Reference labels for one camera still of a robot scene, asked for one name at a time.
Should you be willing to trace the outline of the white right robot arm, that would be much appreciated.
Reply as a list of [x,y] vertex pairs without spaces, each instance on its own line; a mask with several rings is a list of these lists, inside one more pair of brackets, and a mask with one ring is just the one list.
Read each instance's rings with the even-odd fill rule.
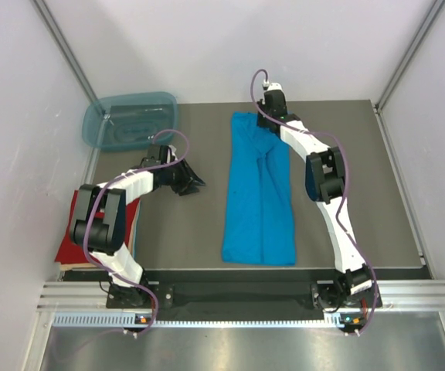
[[348,214],[348,169],[339,146],[319,140],[319,133],[309,131],[302,120],[287,109],[282,86],[263,81],[263,98],[257,103],[257,124],[275,134],[304,161],[304,187],[308,198],[324,218],[335,256],[336,297],[352,306],[365,292],[378,297],[372,268],[358,251]]

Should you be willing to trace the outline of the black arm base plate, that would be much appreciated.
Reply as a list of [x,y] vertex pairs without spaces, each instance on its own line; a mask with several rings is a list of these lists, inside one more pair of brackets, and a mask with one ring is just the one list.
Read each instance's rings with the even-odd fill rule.
[[195,303],[296,304],[306,309],[371,306],[378,289],[367,268],[342,274],[334,269],[148,270],[141,282],[167,310]]

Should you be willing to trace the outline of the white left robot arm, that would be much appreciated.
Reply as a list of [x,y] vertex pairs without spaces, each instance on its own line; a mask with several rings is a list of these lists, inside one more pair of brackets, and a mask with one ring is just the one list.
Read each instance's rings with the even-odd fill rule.
[[111,184],[82,185],[76,195],[68,234],[110,272],[109,293],[118,301],[139,307],[151,297],[142,266],[125,242],[127,207],[162,186],[179,196],[197,193],[206,183],[172,145],[151,145],[136,167]]

